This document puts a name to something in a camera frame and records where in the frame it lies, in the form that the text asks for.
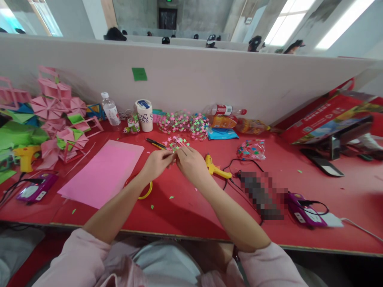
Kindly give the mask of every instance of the yellow ring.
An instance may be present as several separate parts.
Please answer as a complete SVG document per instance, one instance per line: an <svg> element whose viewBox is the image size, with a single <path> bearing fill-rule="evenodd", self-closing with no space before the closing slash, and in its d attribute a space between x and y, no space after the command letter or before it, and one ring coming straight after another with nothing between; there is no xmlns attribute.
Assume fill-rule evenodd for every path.
<svg viewBox="0 0 383 287"><path fill-rule="evenodd" d="M145 199L146 197L148 197L149 194L152 192L152 188L153 188L153 181L150 182L150 186L149 186L148 192L144 196L139 197L138 200L142 200L142 199Z"/></svg>

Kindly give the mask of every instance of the pink sleeve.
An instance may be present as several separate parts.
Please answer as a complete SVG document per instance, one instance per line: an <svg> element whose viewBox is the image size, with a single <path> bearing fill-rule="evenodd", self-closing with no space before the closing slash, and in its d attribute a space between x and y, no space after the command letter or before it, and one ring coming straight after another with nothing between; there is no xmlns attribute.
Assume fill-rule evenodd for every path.
<svg viewBox="0 0 383 287"><path fill-rule="evenodd" d="M307 287L291 258L275 243L238 256L251 287Z"/></svg>
<svg viewBox="0 0 383 287"><path fill-rule="evenodd" d="M85 230L76 229L33 287L93 287L104 273L103 261L110 248Z"/></svg>

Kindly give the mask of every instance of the white cable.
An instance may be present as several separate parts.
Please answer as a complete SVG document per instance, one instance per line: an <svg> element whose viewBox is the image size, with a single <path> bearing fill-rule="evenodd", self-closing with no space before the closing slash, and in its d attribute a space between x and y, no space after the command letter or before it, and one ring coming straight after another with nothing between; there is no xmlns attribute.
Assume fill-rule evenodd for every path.
<svg viewBox="0 0 383 287"><path fill-rule="evenodd" d="M381 239L380 237L376 236L374 233L371 233L370 231L364 229L363 227L360 227L360 226L357 225L356 223L352 222L350 219L348 219L348 218L344 218L344 217L343 217L343 218L340 218L340 220L350 222L351 224L355 225L356 227L362 229L364 232L367 232L368 234L372 235L372 236L375 237L376 239L378 239L378 240L380 240L380 241L383 242L383 239Z"/></svg>

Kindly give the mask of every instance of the cardboard box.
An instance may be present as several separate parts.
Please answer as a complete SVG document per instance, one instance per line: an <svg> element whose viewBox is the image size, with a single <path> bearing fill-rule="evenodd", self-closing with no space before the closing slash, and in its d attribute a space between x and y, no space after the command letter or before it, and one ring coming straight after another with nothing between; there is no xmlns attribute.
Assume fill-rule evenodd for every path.
<svg viewBox="0 0 383 287"><path fill-rule="evenodd" d="M281 134L289 144L314 144L370 116L382 112L377 97L358 92L335 95Z"/></svg>

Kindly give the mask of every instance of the blue packet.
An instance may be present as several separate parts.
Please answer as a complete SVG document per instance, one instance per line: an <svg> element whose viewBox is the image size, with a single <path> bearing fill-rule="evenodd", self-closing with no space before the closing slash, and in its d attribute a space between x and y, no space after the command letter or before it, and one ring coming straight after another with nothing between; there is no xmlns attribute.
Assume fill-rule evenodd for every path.
<svg viewBox="0 0 383 287"><path fill-rule="evenodd" d="M207 136L210 140L229 140L232 138L239 138L233 129L209 128Z"/></svg>

